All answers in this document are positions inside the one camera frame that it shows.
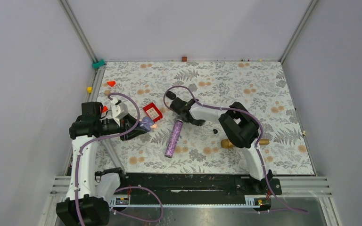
floral patterned mat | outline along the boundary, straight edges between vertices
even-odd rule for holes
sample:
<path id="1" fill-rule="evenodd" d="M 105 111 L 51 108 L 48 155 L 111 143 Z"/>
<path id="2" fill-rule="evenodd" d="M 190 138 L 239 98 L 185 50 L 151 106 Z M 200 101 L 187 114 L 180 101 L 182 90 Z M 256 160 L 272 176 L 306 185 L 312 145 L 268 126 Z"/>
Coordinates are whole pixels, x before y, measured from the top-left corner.
<path id="1" fill-rule="evenodd" d="M 108 86 L 106 82 L 113 80 L 116 85 Z M 175 114 L 162 101 L 165 90 L 173 85 L 189 87 L 207 104 L 241 102 L 263 124 L 263 138 L 270 144 L 262 146 L 262 152 L 273 173 L 313 174 L 279 62 L 108 62 L 98 101 L 109 106 L 107 94 L 121 92 L 137 102 L 141 116 L 145 116 L 142 107 L 150 102 L 163 113 L 158 129 L 130 141 L 111 140 L 127 172 L 248 174 L 240 149 L 221 148 L 226 135 L 219 124 L 211 122 L 201 127 L 184 123 L 173 158 L 164 156 Z M 191 99 L 181 88 L 172 91 L 183 100 Z M 136 116 L 133 105 L 124 102 Z M 96 170 L 112 167 L 99 145 Z"/>

purple glittery cylinder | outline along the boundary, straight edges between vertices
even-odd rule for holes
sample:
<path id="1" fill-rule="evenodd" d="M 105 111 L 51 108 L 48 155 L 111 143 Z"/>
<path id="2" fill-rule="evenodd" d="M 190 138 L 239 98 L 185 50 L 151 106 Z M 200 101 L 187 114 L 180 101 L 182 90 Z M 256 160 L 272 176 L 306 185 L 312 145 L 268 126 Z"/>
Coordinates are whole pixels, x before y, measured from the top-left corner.
<path id="1" fill-rule="evenodd" d="M 170 136 L 169 144 L 167 145 L 165 156 L 168 158 L 172 158 L 175 150 L 175 146 L 177 145 L 178 137 L 180 136 L 182 128 L 182 121 L 176 120 L 174 123 L 173 131 Z"/>

red triangular block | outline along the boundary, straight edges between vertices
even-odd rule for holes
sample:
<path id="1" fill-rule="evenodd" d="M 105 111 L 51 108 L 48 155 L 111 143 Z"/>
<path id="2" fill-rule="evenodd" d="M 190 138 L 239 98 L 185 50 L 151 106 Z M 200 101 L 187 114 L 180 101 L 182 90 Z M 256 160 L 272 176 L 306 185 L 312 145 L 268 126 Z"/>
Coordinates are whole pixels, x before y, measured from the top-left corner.
<path id="1" fill-rule="evenodd" d="M 108 81 L 107 84 L 113 87 L 116 84 L 116 81 Z"/>
<path id="2" fill-rule="evenodd" d="M 107 110 L 108 110 L 108 108 L 106 106 L 104 106 L 103 109 L 102 109 L 102 113 L 104 113 Z"/>

green clip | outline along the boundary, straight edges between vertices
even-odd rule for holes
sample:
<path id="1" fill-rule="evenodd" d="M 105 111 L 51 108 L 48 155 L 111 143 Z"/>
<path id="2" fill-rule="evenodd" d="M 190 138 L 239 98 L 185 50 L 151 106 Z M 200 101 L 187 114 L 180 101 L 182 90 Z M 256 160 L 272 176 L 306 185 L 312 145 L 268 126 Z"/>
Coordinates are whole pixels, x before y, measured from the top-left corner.
<path id="1" fill-rule="evenodd" d="M 105 64 L 106 64 L 105 61 L 104 61 L 103 59 L 101 59 L 99 62 L 93 63 L 93 64 L 92 64 L 92 67 L 93 67 L 94 69 L 98 69 L 98 68 L 100 68 L 101 66 L 103 66 L 103 65 L 105 65 Z"/>

white wall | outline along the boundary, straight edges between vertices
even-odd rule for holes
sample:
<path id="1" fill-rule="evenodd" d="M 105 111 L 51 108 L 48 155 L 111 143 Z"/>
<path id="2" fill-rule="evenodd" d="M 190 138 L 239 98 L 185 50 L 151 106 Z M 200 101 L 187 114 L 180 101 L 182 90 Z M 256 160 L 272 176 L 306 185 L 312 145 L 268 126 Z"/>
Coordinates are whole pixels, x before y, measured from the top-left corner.
<path id="1" fill-rule="evenodd" d="M 0 226 L 34 226 L 93 72 L 56 0 L 0 0 Z"/>
<path id="2" fill-rule="evenodd" d="M 278 60 L 310 0 L 69 0 L 98 58 Z"/>
<path id="3" fill-rule="evenodd" d="M 320 1 L 284 69 L 343 225 L 362 225 L 362 1 Z"/>

